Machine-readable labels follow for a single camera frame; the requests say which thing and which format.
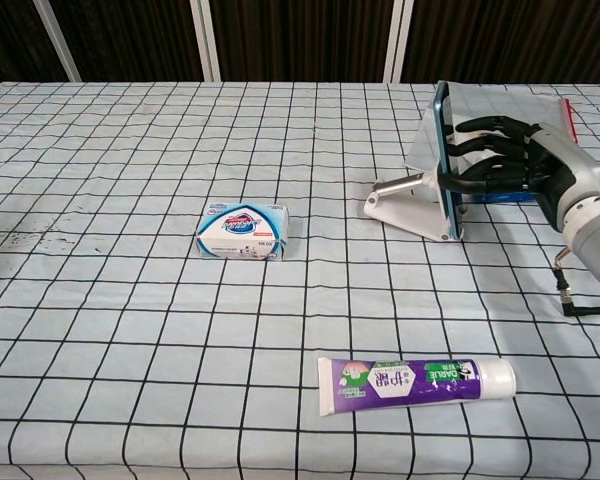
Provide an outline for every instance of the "metal rod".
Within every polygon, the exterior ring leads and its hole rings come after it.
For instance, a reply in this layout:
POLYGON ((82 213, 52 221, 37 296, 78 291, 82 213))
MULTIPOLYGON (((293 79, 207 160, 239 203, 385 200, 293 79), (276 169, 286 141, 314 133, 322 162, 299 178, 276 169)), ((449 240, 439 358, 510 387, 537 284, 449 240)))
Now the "metal rod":
POLYGON ((417 175, 412 175, 410 177, 396 178, 395 180, 389 180, 388 182, 376 183, 373 186, 372 191, 375 192, 378 197, 386 197, 387 195, 393 195, 402 190, 419 187, 423 184, 423 177, 424 173, 418 173, 417 175))
POLYGON ((560 252, 558 252, 558 255, 556 255, 556 258, 553 261, 553 265, 556 268, 562 268, 562 260, 564 260, 564 257, 569 255, 570 253, 571 250, 569 250, 569 247, 564 247, 562 250, 560 250, 560 252))

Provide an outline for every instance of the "cable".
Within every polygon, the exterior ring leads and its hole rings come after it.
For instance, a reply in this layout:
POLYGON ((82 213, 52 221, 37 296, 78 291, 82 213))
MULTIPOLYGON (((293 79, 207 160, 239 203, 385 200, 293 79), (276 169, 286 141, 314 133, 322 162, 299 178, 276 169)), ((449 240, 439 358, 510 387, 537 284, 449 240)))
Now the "cable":
POLYGON ((558 254, 561 258, 556 257, 556 264, 551 269, 553 276, 556 277, 556 288, 560 292, 560 302, 562 303, 562 313, 565 317, 584 317, 587 315, 600 315, 600 307, 576 307, 571 297, 570 286, 567 279, 562 271, 560 260, 566 256, 568 251, 564 253, 564 250, 558 254))

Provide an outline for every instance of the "dark curtain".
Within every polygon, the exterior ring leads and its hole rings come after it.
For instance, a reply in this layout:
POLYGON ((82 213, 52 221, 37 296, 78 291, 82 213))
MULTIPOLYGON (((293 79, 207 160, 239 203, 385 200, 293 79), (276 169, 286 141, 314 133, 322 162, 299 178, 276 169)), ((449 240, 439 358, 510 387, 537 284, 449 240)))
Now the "dark curtain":
POLYGON ((31 0, 0 0, 0 82, 66 81, 31 0))
POLYGON ((380 82, 393 0, 211 0, 223 80, 380 82))
POLYGON ((600 83, 600 0, 416 0, 402 81, 600 83))
POLYGON ((202 80, 188 0, 51 0, 84 81, 202 80))

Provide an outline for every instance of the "smartphone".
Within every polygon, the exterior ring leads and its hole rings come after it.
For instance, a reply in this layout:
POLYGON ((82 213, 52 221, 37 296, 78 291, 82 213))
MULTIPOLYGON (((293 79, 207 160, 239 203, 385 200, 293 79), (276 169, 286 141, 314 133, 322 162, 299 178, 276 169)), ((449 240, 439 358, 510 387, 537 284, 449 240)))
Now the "smartphone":
MULTIPOLYGON (((436 124, 436 133, 438 136, 438 150, 440 154, 440 163, 438 165, 440 173, 458 173, 458 160, 449 155, 449 144, 454 143, 453 115, 451 112, 451 97, 449 95, 449 84, 439 82, 436 88, 436 94, 433 99, 433 117, 436 124)), ((444 208, 444 214, 449 220, 450 234, 454 240, 460 240, 462 229, 460 228, 460 219, 458 218, 458 209, 462 204, 462 195, 450 192, 442 187, 440 188, 440 198, 444 208)))

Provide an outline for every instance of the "connector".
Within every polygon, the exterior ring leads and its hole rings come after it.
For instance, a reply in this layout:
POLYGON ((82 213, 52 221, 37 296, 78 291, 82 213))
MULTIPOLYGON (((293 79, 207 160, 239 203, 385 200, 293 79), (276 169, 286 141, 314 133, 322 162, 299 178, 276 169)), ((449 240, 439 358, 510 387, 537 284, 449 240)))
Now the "connector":
POLYGON ((600 307, 576 307, 571 297, 571 287, 564 276, 562 268, 552 268, 553 276, 556 277, 556 288, 560 292, 560 303, 562 313, 565 317, 584 317, 587 315, 600 315, 600 307))

